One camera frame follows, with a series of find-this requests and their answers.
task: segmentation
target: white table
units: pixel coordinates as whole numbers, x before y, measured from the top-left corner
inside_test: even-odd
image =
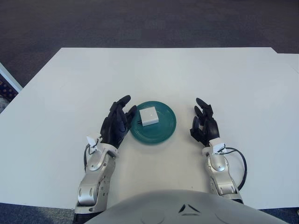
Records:
[[[155,189],[208,192],[203,146],[189,133],[196,97],[212,105],[221,138],[247,159],[245,204],[299,206],[298,87],[298,73],[271,48],[60,49],[0,115],[0,202],[74,208],[85,137],[130,94],[126,110],[164,102],[177,128],[156,146],[126,136],[109,207]],[[242,160],[228,159],[238,184]]]

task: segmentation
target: green plate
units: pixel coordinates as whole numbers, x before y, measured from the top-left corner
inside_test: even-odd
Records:
[[[154,106],[159,123],[143,127],[137,122],[141,121],[139,110]],[[172,109],[157,101],[148,101],[137,106],[137,113],[132,120],[131,133],[139,141],[147,144],[157,144],[168,139],[176,129],[176,116]]]

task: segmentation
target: small white cube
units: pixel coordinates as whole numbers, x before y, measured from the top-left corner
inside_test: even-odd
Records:
[[[139,110],[142,126],[152,125],[159,122],[154,106]]]

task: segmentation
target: silver robotic forearm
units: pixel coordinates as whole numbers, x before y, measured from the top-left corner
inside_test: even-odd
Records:
[[[78,188],[76,214],[91,214],[106,210],[110,178],[115,168],[118,149],[99,143],[87,162],[85,176]]]
[[[213,194],[243,203],[238,187],[229,173],[229,163],[219,150],[225,149],[220,138],[210,140],[210,147],[203,149],[207,155],[206,170],[210,178],[210,190]]]

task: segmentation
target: robotic arm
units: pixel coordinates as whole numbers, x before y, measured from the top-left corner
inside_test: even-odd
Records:
[[[89,144],[84,152],[85,176],[78,188],[73,223],[85,223],[106,210],[115,157],[137,110],[137,107],[133,106],[128,113],[123,112],[123,107],[130,99],[127,95],[114,102],[103,122],[100,134],[87,137]]]
[[[224,154],[230,152],[227,152],[225,143],[220,138],[217,122],[213,118],[212,107],[199,98],[196,98],[196,102],[202,112],[197,106],[194,107],[197,116],[193,119],[190,134],[206,146],[202,153],[206,155],[205,166],[210,177],[210,190],[213,194],[243,203],[239,193],[242,185],[238,188],[229,173],[229,163]]]

